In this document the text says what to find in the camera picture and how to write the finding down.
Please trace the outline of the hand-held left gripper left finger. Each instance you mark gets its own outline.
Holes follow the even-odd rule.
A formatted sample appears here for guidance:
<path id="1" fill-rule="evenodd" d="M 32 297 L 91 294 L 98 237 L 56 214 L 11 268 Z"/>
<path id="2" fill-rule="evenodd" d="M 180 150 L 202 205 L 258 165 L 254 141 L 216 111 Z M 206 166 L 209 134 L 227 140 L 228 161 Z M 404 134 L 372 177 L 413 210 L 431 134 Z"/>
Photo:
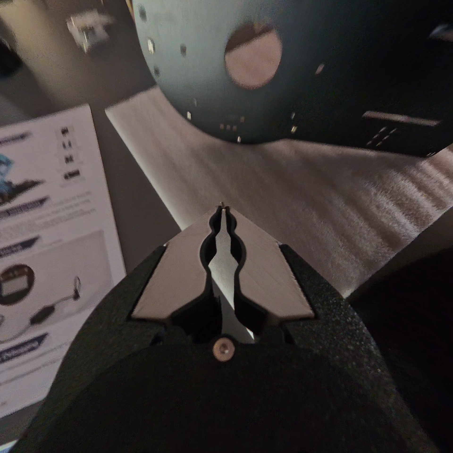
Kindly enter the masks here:
<path id="1" fill-rule="evenodd" d="M 177 326 L 194 343 L 222 332 L 222 304 L 209 264 L 217 253 L 222 207 L 215 207 L 172 238 L 132 311 L 132 319 Z"/>

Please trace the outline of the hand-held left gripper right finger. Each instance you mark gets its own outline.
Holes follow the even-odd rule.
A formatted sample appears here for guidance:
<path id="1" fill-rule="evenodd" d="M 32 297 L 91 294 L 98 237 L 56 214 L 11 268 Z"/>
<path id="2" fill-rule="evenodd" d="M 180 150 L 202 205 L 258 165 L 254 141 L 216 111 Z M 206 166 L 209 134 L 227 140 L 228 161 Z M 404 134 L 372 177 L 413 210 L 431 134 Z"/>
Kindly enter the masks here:
<path id="1" fill-rule="evenodd" d="M 315 311 L 282 251 L 282 244 L 237 210 L 225 208 L 234 273 L 234 313 L 255 336 L 269 326 L 314 320 Z"/>

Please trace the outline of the black metal chassis plate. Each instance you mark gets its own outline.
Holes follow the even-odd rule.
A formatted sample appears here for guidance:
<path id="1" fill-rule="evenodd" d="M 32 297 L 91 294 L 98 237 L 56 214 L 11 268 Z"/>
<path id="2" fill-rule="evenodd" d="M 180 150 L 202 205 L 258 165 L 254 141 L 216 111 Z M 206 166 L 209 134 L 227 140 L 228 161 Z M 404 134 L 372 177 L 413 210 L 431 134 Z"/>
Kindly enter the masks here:
<path id="1" fill-rule="evenodd" d="M 149 70 L 169 103 L 218 139 L 297 139 L 430 157 L 452 144 L 452 1 L 133 1 Z M 244 25 L 274 29 L 275 75 L 228 74 Z"/>

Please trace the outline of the white foam sheet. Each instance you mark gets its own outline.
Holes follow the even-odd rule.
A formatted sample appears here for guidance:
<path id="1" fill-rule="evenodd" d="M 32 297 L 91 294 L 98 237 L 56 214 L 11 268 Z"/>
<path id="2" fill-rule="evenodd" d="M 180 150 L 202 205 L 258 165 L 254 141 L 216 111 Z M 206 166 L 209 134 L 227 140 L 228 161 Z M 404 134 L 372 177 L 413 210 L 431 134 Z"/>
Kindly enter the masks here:
<path id="1" fill-rule="evenodd" d="M 418 159 L 289 139 L 230 144 L 183 120 L 158 88 L 105 113 L 180 229 L 223 201 L 344 297 L 388 262 L 452 246 L 452 146 Z"/>

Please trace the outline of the printed instruction leaflet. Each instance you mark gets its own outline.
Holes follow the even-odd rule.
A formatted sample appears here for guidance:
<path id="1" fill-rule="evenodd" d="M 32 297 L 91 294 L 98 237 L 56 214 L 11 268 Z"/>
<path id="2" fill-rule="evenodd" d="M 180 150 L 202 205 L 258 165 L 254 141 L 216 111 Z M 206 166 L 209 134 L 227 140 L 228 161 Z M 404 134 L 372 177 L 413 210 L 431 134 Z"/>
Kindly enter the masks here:
<path id="1" fill-rule="evenodd" d="M 1 128 L 0 415 L 43 400 L 126 275 L 90 107 Z"/>

